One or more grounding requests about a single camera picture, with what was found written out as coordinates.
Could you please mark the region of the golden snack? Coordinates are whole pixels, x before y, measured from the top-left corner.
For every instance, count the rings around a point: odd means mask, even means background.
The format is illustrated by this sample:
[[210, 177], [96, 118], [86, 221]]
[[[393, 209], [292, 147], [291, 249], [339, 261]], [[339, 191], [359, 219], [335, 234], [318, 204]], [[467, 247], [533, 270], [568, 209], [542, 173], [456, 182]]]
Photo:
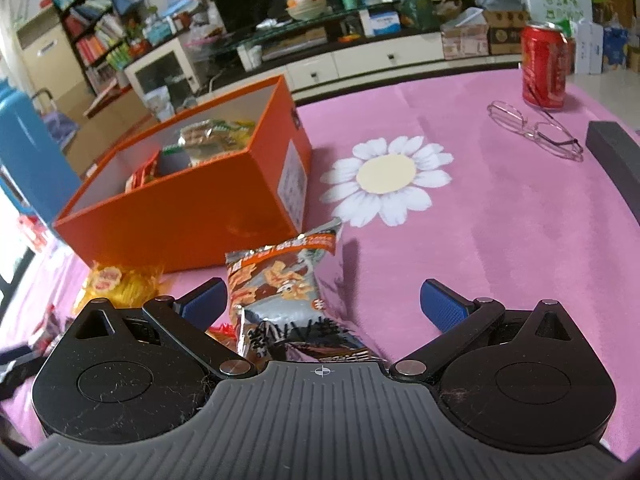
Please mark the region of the golden snack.
[[72, 315], [93, 299], [106, 298], [116, 309], [141, 307], [154, 298], [162, 286], [162, 266], [122, 266], [95, 263], [76, 297]]

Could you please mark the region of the grey orange snack bag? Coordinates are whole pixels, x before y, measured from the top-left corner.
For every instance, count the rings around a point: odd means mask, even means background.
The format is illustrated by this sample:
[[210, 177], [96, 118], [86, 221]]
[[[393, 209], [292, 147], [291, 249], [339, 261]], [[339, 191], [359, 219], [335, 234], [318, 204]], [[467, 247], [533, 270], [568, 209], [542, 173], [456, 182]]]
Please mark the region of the grey orange snack bag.
[[378, 361], [348, 313], [339, 218], [279, 244], [229, 252], [229, 318], [236, 353], [258, 370], [271, 361]]

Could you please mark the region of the red orange snack packet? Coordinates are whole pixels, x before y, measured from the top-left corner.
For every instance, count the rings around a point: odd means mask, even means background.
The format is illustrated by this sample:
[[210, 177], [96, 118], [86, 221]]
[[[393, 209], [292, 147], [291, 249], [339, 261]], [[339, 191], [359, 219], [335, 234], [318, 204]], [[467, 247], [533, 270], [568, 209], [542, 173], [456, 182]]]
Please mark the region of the red orange snack packet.
[[209, 326], [206, 334], [233, 351], [238, 348], [238, 335], [236, 334], [235, 327], [231, 323]]

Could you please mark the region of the pink floral tablecloth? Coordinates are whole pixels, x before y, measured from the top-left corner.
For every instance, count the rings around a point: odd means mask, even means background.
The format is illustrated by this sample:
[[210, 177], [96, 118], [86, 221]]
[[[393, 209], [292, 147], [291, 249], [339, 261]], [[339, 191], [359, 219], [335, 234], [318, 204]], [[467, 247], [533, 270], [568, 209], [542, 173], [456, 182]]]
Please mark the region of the pink floral tablecloth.
[[[436, 335], [419, 289], [437, 278], [468, 297], [529, 309], [554, 298], [610, 373], [617, 404], [612, 451], [639, 446], [639, 225], [597, 159], [555, 157], [495, 124], [487, 105], [524, 110], [517, 70], [395, 84], [296, 110], [311, 145], [303, 230], [344, 222], [348, 313], [389, 359]], [[236, 153], [222, 122], [183, 127], [126, 180], [142, 188], [177, 170]], [[46, 307], [68, 315], [90, 264], [70, 246], [35, 258], [1, 329], [29, 335]], [[182, 294], [224, 265], [169, 273]]]

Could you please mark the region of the orange storage box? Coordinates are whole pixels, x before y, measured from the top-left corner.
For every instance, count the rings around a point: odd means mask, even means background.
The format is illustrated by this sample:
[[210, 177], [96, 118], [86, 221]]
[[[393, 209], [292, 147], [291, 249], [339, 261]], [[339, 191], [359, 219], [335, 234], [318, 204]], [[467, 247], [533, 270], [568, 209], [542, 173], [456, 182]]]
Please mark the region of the orange storage box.
[[[246, 119], [246, 148], [177, 170], [142, 188], [126, 180], [181, 128], [205, 119]], [[311, 145], [286, 81], [274, 76], [186, 110], [117, 145], [54, 222], [85, 263], [221, 266], [234, 250], [302, 232]]]

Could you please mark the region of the blue thermos jug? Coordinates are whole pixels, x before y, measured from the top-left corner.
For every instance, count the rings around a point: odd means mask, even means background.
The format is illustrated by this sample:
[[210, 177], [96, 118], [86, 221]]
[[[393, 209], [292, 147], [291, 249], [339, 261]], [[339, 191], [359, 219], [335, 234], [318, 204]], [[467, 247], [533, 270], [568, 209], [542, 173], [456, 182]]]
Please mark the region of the blue thermos jug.
[[32, 100], [1, 81], [1, 189], [21, 214], [51, 229], [81, 180], [52, 138]]

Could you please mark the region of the dark grey foam block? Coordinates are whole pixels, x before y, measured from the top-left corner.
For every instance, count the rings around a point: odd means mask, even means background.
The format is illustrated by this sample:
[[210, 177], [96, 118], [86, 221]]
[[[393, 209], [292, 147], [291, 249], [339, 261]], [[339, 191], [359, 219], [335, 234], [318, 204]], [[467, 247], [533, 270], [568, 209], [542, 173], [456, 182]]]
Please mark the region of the dark grey foam block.
[[590, 122], [586, 147], [640, 221], [640, 148], [617, 122]]

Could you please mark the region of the brown cardboard box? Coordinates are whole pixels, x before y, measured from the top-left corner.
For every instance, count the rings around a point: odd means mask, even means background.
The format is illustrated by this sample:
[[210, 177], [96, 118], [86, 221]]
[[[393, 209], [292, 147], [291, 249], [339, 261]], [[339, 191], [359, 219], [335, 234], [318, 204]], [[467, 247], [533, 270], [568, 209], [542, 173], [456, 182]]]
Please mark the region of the brown cardboard box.
[[78, 84], [58, 100], [58, 108], [79, 125], [78, 133], [64, 148], [64, 153], [81, 177], [119, 142], [158, 124], [130, 87], [108, 96], [86, 116], [93, 98], [94, 94], [85, 84]]

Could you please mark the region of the yellow snack bag in box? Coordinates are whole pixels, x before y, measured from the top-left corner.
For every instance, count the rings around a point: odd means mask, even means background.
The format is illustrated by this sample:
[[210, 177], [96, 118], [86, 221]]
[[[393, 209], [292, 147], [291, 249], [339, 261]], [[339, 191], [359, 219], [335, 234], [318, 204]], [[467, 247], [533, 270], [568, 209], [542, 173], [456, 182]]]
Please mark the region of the yellow snack bag in box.
[[221, 143], [227, 151], [239, 151], [246, 148], [252, 140], [256, 124], [250, 120], [222, 122]]

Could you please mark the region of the white glass door cabinet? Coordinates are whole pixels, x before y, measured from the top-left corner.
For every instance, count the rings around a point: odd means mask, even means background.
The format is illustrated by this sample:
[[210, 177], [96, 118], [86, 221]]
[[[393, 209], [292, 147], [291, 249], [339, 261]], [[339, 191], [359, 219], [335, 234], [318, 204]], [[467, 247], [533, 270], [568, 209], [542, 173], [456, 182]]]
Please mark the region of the white glass door cabinet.
[[198, 104], [196, 95], [201, 88], [201, 78], [178, 36], [131, 62], [125, 68], [125, 75], [159, 122], [166, 122]]

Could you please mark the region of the red soda can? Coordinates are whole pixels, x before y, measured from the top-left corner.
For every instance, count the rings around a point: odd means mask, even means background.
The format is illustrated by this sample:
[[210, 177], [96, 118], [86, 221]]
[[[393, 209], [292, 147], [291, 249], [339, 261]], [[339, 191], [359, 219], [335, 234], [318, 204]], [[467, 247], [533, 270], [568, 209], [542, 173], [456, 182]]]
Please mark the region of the red soda can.
[[559, 110], [566, 96], [568, 41], [558, 25], [528, 23], [521, 32], [523, 99]]

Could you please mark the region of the white tv cabinet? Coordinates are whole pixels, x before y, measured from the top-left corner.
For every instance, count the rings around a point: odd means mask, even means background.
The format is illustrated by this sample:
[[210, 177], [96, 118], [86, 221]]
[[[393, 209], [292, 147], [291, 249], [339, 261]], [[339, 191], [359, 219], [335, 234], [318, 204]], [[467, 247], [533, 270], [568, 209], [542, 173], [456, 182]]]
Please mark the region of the white tv cabinet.
[[416, 34], [406, 30], [388, 39], [358, 40], [332, 50], [327, 44], [309, 56], [264, 65], [244, 72], [219, 75], [201, 88], [204, 103], [253, 82], [282, 76], [294, 101], [308, 104], [360, 90], [447, 75], [517, 68], [518, 54], [472, 56], [447, 60], [438, 32]]

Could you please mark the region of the bookshelf with books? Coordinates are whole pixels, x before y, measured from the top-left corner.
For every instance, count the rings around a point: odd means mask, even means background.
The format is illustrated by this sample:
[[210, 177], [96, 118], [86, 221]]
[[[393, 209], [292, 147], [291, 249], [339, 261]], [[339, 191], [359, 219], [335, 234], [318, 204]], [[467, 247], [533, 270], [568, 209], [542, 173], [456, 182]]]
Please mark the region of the bookshelf with books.
[[146, 0], [52, 0], [82, 76], [98, 94], [132, 60]]

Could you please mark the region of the fruit bowl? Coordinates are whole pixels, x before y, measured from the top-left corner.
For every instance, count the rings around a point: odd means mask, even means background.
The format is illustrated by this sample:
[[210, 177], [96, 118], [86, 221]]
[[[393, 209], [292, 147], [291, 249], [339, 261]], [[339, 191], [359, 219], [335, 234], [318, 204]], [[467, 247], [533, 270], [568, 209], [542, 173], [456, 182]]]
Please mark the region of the fruit bowl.
[[327, 8], [326, 0], [286, 0], [288, 15], [295, 21], [314, 20]]

